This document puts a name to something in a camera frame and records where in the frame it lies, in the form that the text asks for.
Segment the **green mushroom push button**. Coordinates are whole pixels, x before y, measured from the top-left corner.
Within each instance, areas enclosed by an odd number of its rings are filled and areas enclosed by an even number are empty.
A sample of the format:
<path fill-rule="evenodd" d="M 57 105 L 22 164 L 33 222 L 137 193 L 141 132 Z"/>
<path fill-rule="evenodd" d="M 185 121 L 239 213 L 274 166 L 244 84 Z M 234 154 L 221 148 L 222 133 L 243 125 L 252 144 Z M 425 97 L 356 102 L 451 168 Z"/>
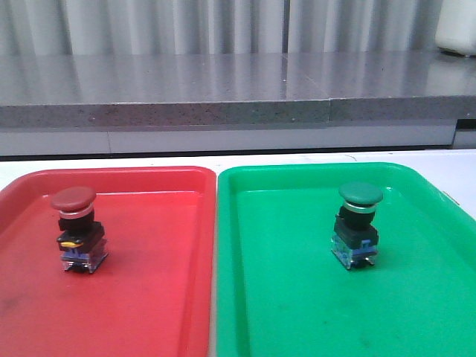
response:
<path fill-rule="evenodd" d="M 383 192 L 375 185 L 352 181 L 338 189 L 343 204 L 335 216 L 332 253 L 345 269 L 372 266 L 378 254 L 379 233 L 372 226 Z"/>

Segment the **green plastic tray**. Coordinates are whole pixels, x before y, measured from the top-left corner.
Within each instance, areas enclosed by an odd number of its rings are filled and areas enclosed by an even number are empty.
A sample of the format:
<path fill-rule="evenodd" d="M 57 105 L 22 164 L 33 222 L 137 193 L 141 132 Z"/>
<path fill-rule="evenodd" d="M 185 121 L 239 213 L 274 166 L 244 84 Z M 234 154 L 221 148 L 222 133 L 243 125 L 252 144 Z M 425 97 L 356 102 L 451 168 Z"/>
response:
<path fill-rule="evenodd" d="M 349 181 L 379 187 L 379 252 L 331 252 Z M 219 176 L 219 356 L 473 356 L 475 220 L 390 163 L 236 167 Z"/>

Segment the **red plastic tray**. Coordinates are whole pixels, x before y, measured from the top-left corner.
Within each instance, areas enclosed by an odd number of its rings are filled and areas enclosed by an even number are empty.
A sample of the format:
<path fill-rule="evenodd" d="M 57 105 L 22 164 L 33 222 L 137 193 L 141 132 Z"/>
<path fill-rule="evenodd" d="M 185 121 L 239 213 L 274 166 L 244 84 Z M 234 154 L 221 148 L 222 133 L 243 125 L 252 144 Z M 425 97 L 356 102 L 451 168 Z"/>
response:
<path fill-rule="evenodd" d="M 56 192 L 97 192 L 108 257 L 60 262 Z M 216 176 L 202 167 L 46 170 L 1 192 L 3 356 L 206 356 Z"/>

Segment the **white appliance on counter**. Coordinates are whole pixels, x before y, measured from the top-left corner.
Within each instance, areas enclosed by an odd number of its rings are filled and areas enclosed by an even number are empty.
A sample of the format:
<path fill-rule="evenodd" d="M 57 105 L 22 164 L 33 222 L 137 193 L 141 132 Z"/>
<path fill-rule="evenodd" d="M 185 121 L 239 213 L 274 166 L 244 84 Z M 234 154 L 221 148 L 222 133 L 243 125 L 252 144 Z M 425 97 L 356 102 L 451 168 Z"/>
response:
<path fill-rule="evenodd" d="M 443 0 L 436 46 L 463 56 L 475 55 L 475 0 Z"/>

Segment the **red mushroom push button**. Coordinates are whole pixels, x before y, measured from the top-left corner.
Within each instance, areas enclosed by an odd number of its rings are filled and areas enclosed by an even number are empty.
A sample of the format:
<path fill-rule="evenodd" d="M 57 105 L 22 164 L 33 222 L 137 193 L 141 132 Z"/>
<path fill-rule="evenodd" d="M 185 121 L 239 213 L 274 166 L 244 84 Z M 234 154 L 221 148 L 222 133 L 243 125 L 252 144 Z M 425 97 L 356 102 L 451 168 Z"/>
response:
<path fill-rule="evenodd" d="M 69 187 L 55 193 L 51 207 L 59 214 L 62 233 L 57 245 L 65 271 L 94 273 L 108 256 L 101 222 L 95 220 L 96 192 L 91 187 Z"/>

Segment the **grey stone counter ledge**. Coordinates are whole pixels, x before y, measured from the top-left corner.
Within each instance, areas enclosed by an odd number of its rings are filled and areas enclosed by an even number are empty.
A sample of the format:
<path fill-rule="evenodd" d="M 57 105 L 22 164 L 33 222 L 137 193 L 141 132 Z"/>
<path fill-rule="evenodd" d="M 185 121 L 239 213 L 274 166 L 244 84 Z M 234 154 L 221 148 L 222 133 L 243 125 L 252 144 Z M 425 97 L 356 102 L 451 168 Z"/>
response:
<path fill-rule="evenodd" d="M 438 51 L 1 58 L 1 156 L 475 147 Z"/>

